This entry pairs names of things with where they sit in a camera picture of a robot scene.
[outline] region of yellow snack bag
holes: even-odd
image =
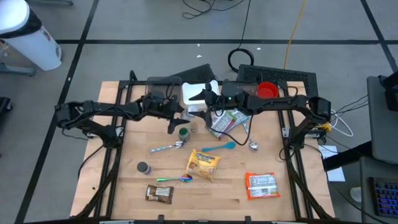
[[[193,150],[187,165],[188,174],[196,174],[213,181],[220,156],[211,156],[204,152]]]

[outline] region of white trash can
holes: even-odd
[[[61,65],[61,47],[24,0],[0,0],[0,39],[44,71]]]

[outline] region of wooden tabletop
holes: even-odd
[[[305,94],[302,82],[288,82],[288,85],[296,86],[300,94]],[[114,103],[117,91],[118,82],[103,82],[98,101]],[[144,85],[134,85],[131,101],[143,95],[144,91]],[[285,123],[288,124],[287,113],[284,114]],[[303,118],[301,113],[294,111],[296,124],[299,124]],[[219,146],[230,141],[228,137],[217,140],[205,129],[203,120],[198,118],[194,120],[198,123],[199,130],[197,133],[191,133],[191,138],[184,147],[156,153],[150,153],[149,150],[173,144],[178,139],[178,129],[188,128],[189,124],[177,126],[176,131],[169,135],[168,121],[163,119],[145,117],[140,122],[127,122],[112,219],[156,220],[158,215],[165,215],[166,220],[241,221],[250,215],[252,220],[295,220],[286,164],[278,157],[283,145],[276,111],[263,112],[253,118],[251,137],[259,145],[258,152],[249,150],[248,145],[237,145],[233,150],[219,149],[210,152],[211,155],[221,157],[214,182],[194,175],[190,183],[179,181],[157,183],[156,178],[177,178],[184,174],[193,149]],[[111,117],[96,116],[94,121],[103,125],[110,124]],[[241,142],[246,138],[242,125],[236,127],[230,134]],[[306,139],[305,143],[318,147],[314,139]],[[99,138],[90,139],[85,157],[101,144]],[[335,216],[320,153],[308,146],[301,152],[309,191],[327,213]],[[71,215],[80,212],[96,192],[104,155],[105,150],[100,151],[82,168]],[[150,175],[137,171],[137,164],[141,161],[152,167]],[[244,179],[246,172],[258,174],[275,172],[281,197],[247,200]],[[172,204],[145,201],[148,184],[175,187]],[[306,217],[299,188],[297,192],[301,216]],[[107,200],[108,191],[104,194],[101,214],[105,213]]]

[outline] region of red snack packet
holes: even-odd
[[[246,173],[246,187],[248,200],[255,198],[280,197],[274,173],[254,174]]]

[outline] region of keyboard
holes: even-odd
[[[398,180],[370,177],[376,215],[398,218]]]

